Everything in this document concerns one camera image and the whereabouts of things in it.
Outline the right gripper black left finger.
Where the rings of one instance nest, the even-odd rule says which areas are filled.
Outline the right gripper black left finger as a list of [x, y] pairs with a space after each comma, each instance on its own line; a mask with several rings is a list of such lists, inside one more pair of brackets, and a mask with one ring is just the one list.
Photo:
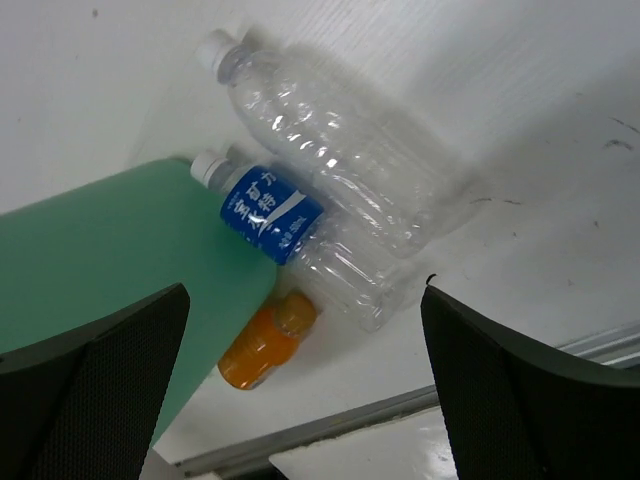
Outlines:
[[189, 308], [175, 284], [2, 354], [2, 478], [138, 478]]

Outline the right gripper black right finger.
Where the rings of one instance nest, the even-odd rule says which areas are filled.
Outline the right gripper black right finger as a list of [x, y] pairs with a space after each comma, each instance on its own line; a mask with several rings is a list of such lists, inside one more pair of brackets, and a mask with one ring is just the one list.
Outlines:
[[420, 311], [459, 478], [638, 478], [638, 372], [550, 347], [431, 285]]

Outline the blue label clear bottle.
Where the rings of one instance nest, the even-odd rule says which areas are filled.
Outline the blue label clear bottle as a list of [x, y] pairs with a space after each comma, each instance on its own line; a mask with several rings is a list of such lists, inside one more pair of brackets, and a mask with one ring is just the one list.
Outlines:
[[283, 268], [284, 284], [323, 313], [376, 331], [397, 312], [388, 254], [346, 213], [281, 164], [259, 164], [212, 150], [191, 176], [222, 196], [220, 218]]

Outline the clear unlabelled plastic bottle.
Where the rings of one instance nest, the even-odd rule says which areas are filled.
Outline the clear unlabelled plastic bottle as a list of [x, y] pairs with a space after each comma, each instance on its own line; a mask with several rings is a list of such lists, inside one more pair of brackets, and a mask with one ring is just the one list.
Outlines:
[[434, 235], [436, 178], [413, 152], [304, 64], [224, 30], [196, 52], [249, 133], [288, 161], [387, 251], [408, 258]]

